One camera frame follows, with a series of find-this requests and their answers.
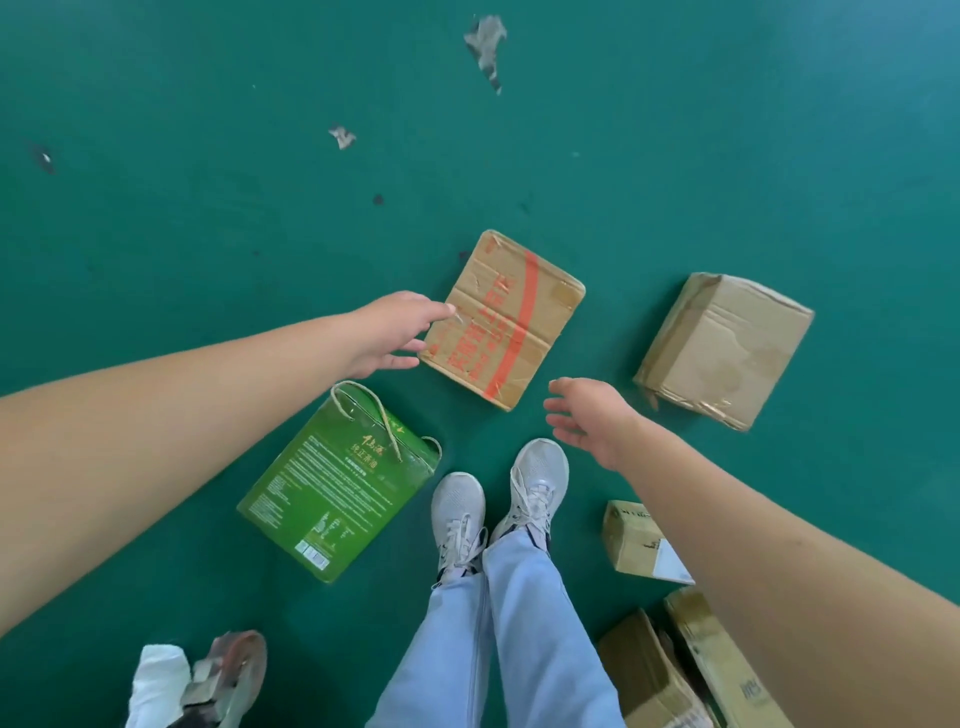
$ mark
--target sneaker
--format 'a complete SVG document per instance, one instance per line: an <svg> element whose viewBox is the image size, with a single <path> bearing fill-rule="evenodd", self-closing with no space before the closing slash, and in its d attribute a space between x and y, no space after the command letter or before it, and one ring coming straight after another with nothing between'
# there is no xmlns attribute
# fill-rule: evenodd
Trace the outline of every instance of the sneaker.
<svg viewBox="0 0 960 728"><path fill-rule="evenodd" d="M564 449L545 437L523 446L510 469L510 513L496 525L491 544L526 528L537 548L550 549L550 521L566 495L570 466Z"/></svg>
<svg viewBox="0 0 960 728"><path fill-rule="evenodd" d="M437 584L476 573L476 558L487 545L487 501L480 481L468 473L451 473L437 486L430 506L433 538L440 550Z"/></svg>

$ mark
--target cardboard box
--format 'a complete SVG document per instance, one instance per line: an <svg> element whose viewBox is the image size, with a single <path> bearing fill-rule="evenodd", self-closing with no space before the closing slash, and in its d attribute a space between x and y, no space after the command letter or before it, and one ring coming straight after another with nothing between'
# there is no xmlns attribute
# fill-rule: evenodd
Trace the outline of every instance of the cardboard box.
<svg viewBox="0 0 960 728"><path fill-rule="evenodd" d="M597 653L627 728L712 728L707 709L663 651L643 612L604 635Z"/></svg>
<svg viewBox="0 0 960 728"><path fill-rule="evenodd" d="M506 235L486 231L446 300L420 358L510 411L587 293L584 285Z"/></svg>
<svg viewBox="0 0 960 728"><path fill-rule="evenodd" d="M677 552L642 503L611 500L603 517L602 537L613 568L623 573L692 584Z"/></svg>
<svg viewBox="0 0 960 728"><path fill-rule="evenodd" d="M759 283L694 273L634 381L747 430L804 338L813 311Z"/></svg>
<svg viewBox="0 0 960 728"><path fill-rule="evenodd" d="M336 385L237 506L321 581L343 573L437 469L436 449L386 414L396 449L377 401Z"/></svg>
<svg viewBox="0 0 960 728"><path fill-rule="evenodd" d="M697 589L664 603L732 728L793 728Z"/></svg>

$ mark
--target fingers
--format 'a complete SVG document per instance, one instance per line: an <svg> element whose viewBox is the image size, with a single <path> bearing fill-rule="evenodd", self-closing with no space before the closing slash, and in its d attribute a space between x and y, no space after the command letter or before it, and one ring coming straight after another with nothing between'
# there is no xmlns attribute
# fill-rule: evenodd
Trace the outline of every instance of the fingers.
<svg viewBox="0 0 960 728"><path fill-rule="evenodd" d="M426 342L422 339L411 339L400 347L402 352L422 352L424 349L426 349Z"/></svg>
<svg viewBox="0 0 960 728"><path fill-rule="evenodd" d="M556 427L553 430L553 437L555 440L572 445L574 448L587 449L587 435L580 432L571 432L568 429Z"/></svg>
<svg viewBox="0 0 960 728"><path fill-rule="evenodd" d="M418 364L420 364L420 360L415 356L394 356L388 353L380 361L380 366L377 369L413 369Z"/></svg>
<svg viewBox="0 0 960 728"><path fill-rule="evenodd" d="M435 321L442 321L450 318L457 312L457 307L453 303L441 303L439 301L424 301L420 304L420 319L423 328L428 328Z"/></svg>
<svg viewBox="0 0 960 728"><path fill-rule="evenodd" d="M560 395L563 397L566 395L566 392L572 383L573 379L571 379L569 376L561 376L559 379L554 379L550 382L550 394Z"/></svg>
<svg viewBox="0 0 960 728"><path fill-rule="evenodd" d="M404 301L429 301L426 296L422 293L414 293L413 291L397 291L394 295Z"/></svg>
<svg viewBox="0 0 960 728"><path fill-rule="evenodd" d="M575 430L580 429L580 426L577 425L577 421L572 417L567 417L566 415L547 415L546 423L551 427L564 427L565 429Z"/></svg>
<svg viewBox="0 0 960 728"><path fill-rule="evenodd" d="M549 410L550 412L569 412L570 402L563 397L554 397L543 401L543 409Z"/></svg>

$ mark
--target forearm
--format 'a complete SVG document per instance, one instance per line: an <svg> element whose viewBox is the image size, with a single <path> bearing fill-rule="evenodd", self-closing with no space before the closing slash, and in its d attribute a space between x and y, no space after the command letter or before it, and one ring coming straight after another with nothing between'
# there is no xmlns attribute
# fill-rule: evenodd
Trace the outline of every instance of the forearm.
<svg viewBox="0 0 960 728"><path fill-rule="evenodd" d="M315 319L0 399L0 634L342 378L349 327Z"/></svg>
<svg viewBox="0 0 960 728"><path fill-rule="evenodd" d="M955 720L960 610L632 427L621 471L797 728Z"/></svg>

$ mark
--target debris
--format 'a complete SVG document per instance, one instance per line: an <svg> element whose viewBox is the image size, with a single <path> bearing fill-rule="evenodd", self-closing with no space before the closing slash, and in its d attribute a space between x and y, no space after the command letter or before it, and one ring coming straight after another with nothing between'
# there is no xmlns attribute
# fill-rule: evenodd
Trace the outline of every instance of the debris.
<svg viewBox="0 0 960 728"><path fill-rule="evenodd" d="M348 132L343 127L330 127L330 136L337 140L337 146L341 149L346 149L357 140L355 133Z"/></svg>
<svg viewBox="0 0 960 728"><path fill-rule="evenodd" d="M500 93L500 81L496 77L496 44L507 37L507 29L499 15L485 15L473 23L470 32L464 35L470 54L493 86Z"/></svg>
<svg viewBox="0 0 960 728"><path fill-rule="evenodd" d="M34 157L34 161L40 165L44 172L48 175L52 175L56 172L54 169L54 161L50 156L50 150L44 147L42 144L34 144L30 149L31 155Z"/></svg>

